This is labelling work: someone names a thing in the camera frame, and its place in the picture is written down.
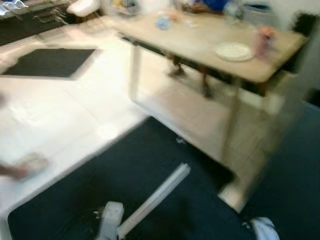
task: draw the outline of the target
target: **white tile floor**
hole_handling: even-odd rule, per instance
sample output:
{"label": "white tile floor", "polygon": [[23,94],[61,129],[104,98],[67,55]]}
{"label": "white tile floor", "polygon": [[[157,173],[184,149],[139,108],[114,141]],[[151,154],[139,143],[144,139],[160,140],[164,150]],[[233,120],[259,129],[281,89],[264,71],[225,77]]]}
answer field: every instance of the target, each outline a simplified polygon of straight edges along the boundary
{"label": "white tile floor", "polygon": [[[146,114],[155,116],[215,160],[220,160],[233,94],[230,86],[211,79],[215,98],[207,100],[200,94],[199,73],[187,68],[186,78],[172,80],[166,76],[168,61],[142,50],[138,93],[141,108],[132,103],[127,94],[131,45],[111,29],[94,22],[80,27],[66,26],[63,30],[64,33],[59,29],[43,36],[47,43],[60,47],[99,48],[75,80],[0,76],[3,97],[0,103],[1,161],[15,164],[26,154],[37,152],[51,162],[45,172],[24,182],[0,179],[2,215],[83,163],[86,156],[138,124]],[[37,38],[0,47],[4,61],[0,71],[19,56],[44,47]],[[284,76],[281,84],[269,94],[270,115],[276,115],[283,104],[281,93],[288,81]],[[229,157],[224,162],[238,178],[220,194],[235,209],[241,206],[267,159],[257,147],[268,125],[267,120],[258,118],[261,99],[245,90],[241,90],[240,96],[238,124]]]}

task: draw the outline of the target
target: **person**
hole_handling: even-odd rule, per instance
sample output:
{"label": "person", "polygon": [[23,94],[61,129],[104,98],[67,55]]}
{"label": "person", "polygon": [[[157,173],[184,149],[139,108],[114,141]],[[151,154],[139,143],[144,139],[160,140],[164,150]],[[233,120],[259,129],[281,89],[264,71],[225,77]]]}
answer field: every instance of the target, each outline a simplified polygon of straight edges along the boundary
{"label": "person", "polygon": [[0,175],[8,176],[15,180],[21,180],[28,176],[28,169],[25,167],[9,167],[0,165]]}
{"label": "person", "polygon": [[[193,4],[188,2],[181,4],[181,9],[184,12],[189,12],[193,14],[210,13],[215,15],[223,15],[225,5],[228,0],[194,0]],[[173,70],[168,74],[170,77],[175,78],[178,76],[183,76],[185,71],[182,68],[181,57],[168,54],[169,60],[172,61]],[[209,84],[207,82],[207,68],[204,66],[198,66],[198,70],[202,73],[202,90],[206,98],[212,96]]]}

